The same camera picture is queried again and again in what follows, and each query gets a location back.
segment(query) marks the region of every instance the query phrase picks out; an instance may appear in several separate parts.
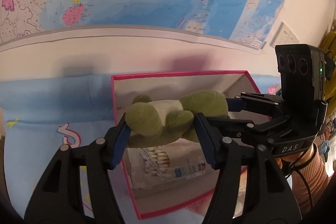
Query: black camera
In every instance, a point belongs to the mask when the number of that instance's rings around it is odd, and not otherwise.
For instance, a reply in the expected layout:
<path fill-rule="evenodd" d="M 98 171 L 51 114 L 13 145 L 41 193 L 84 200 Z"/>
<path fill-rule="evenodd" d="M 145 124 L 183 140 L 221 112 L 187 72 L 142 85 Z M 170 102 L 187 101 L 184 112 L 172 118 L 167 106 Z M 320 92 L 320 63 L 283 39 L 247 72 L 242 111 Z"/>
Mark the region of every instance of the black camera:
<path fill-rule="evenodd" d="M 307 122 L 317 121 L 324 97 L 325 60 L 321 49 L 306 44 L 277 45 L 284 101 Z"/>

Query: open box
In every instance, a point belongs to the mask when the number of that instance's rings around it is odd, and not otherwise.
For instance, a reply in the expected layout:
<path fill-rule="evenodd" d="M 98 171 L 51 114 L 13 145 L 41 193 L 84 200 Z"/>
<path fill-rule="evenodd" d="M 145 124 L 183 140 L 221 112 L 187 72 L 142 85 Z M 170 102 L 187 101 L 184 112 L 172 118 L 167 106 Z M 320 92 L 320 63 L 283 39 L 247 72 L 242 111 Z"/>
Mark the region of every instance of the open box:
<path fill-rule="evenodd" d="M 132 100 L 139 94 L 149 95 L 153 101 L 178 100 L 202 89 L 211 89 L 234 98 L 241 92 L 259 93 L 247 71 L 166 72 L 112 76 L 114 117 L 119 121 Z M 255 124 L 268 121 L 268 117 L 247 111 L 229 113 L 234 119 L 250 119 Z M 209 197 L 216 185 L 218 170 L 188 180 L 178 180 L 160 189 L 133 188 L 131 164 L 127 149 L 123 169 L 135 212 L 139 219 L 170 213 Z"/>

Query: wall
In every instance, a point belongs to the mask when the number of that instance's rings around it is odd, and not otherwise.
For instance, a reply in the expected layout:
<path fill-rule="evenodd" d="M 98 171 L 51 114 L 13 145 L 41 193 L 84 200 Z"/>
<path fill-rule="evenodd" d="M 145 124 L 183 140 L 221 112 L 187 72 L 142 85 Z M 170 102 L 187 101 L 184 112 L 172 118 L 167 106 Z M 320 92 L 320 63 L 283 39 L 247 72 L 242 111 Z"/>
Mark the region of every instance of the wall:
<path fill-rule="evenodd" d="M 285 0 L 270 42 L 284 21 L 301 43 L 317 46 L 330 27 L 335 0 Z M 73 38 L 0 52 L 0 81 L 87 73 L 247 69 L 277 75 L 274 49 L 261 55 L 171 39 L 135 37 Z"/>

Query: sleeve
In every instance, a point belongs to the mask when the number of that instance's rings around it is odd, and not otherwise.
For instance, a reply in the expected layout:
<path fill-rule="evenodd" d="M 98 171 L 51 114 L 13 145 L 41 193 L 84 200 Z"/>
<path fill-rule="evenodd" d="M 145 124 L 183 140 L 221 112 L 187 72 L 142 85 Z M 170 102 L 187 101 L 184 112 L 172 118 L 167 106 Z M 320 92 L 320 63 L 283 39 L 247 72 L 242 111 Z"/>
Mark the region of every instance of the sleeve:
<path fill-rule="evenodd" d="M 325 188 L 328 186 L 330 178 L 327 175 L 325 165 L 322 158 L 319 156 L 317 145 L 314 143 L 315 155 L 312 161 L 303 169 L 300 170 L 303 177 L 307 180 L 310 188 L 313 204 L 319 200 Z M 293 193 L 298 201 L 301 213 L 304 216 L 310 211 L 309 195 L 306 186 L 301 177 L 294 172 Z"/>

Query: stuffed animal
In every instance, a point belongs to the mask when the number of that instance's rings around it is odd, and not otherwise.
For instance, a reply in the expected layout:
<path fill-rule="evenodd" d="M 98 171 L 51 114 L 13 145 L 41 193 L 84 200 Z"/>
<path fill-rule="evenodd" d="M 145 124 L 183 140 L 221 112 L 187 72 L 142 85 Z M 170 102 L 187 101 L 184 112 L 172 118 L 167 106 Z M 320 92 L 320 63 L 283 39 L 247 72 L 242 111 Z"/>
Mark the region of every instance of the stuffed animal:
<path fill-rule="evenodd" d="M 125 116 L 132 134 L 128 147 L 155 147 L 184 138 L 198 142 L 194 114 L 206 117 L 228 117 L 225 96 L 213 90 L 199 90 L 179 100 L 152 101 L 148 95 L 133 99 Z"/>

